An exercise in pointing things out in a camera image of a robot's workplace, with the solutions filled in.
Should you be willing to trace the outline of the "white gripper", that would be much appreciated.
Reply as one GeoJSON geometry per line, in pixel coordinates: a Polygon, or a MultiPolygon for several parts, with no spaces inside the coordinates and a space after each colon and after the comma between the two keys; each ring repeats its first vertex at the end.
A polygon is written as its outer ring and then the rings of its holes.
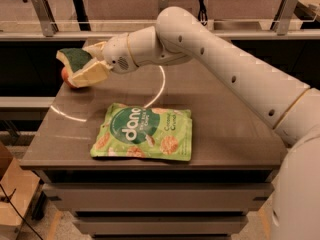
{"type": "MultiPolygon", "coordinates": [[[[113,67],[113,71],[118,74],[125,74],[135,71],[138,66],[130,54],[128,46],[128,33],[114,36],[106,41],[83,47],[97,60],[105,60],[113,67]]],[[[83,88],[92,86],[109,77],[112,67],[105,62],[97,61],[84,69],[78,70],[72,76],[67,77],[67,82],[73,88],[83,88]]]]}

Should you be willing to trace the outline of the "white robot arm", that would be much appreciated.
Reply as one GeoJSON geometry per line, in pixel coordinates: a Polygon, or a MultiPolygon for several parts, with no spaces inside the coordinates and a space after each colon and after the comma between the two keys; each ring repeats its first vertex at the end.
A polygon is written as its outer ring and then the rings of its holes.
{"type": "Polygon", "coordinates": [[[109,72],[195,58],[291,146],[273,196],[271,240],[320,240],[320,92],[215,36],[192,14],[168,7],[156,25],[87,49],[93,60],[68,81],[86,87],[109,72]]]}

